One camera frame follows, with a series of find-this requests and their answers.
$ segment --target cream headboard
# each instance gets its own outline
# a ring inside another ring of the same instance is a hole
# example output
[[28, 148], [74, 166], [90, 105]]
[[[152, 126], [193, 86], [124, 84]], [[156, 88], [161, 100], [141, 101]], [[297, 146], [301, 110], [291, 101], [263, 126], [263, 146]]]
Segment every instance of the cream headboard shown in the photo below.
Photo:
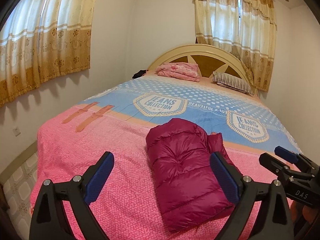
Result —
[[[242, 78], [250, 84], [240, 60], [232, 54], [211, 45], [192, 44], [177, 47], [157, 58], [149, 66], [148, 70], [155, 70], [164, 62], [197, 63], [203, 77], [210, 77], [212, 72], [215, 71]], [[255, 95], [257, 95], [257, 89], [253, 86], [251, 87]]]

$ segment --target magenta puffer jacket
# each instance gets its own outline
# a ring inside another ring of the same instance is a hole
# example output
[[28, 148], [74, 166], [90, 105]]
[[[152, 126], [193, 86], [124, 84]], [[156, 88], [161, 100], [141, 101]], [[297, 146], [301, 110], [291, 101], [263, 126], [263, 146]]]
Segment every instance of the magenta puffer jacket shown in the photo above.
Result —
[[234, 206], [209, 163], [218, 151], [234, 165], [221, 133], [207, 135], [200, 126], [174, 118], [152, 128], [146, 141], [160, 212], [171, 233], [231, 214]]

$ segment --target wall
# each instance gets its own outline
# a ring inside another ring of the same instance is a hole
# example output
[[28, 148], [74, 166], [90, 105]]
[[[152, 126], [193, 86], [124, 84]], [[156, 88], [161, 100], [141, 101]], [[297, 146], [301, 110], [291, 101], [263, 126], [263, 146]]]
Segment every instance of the wall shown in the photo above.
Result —
[[132, 18], [126, 79], [177, 46], [192, 44], [195, 7], [192, 0], [137, 0]]
[[289, 82], [291, 67], [292, 22], [291, 10], [278, 0], [274, 1], [277, 18], [276, 54], [269, 92], [261, 92], [261, 101], [282, 121], [282, 102]]
[[281, 121], [306, 156], [320, 164], [320, 25], [307, 5], [291, 10], [292, 45]]
[[[36, 140], [37, 130], [45, 121], [124, 81], [124, 55], [134, 2], [96, 0], [90, 70], [51, 80], [0, 108], [0, 173]], [[21, 131], [17, 137], [12, 132], [15, 126]]]

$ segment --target blue bedspread section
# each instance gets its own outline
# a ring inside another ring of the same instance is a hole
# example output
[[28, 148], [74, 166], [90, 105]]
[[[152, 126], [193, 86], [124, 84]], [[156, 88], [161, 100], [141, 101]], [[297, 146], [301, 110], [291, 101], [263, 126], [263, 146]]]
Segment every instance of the blue bedspread section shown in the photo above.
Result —
[[300, 153], [292, 136], [263, 104], [214, 88], [158, 76], [125, 82], [84, 102], [113, 105], [112, 111], [155, 124], [182, 118], [225, 141], [273, 152], [282, 146]]

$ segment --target striped pillow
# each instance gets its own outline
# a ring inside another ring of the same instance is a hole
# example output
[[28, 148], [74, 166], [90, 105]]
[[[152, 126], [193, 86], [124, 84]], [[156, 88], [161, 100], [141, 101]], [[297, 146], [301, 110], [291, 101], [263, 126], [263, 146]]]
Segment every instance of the striped pillow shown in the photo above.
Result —
[[245, 80], [237, 78], [230, 74], [213, 72], [212, 81], [217, 82], [217, 84], [220, 86], [228, 87], [242, 93], [254, 95], [251, 86]]

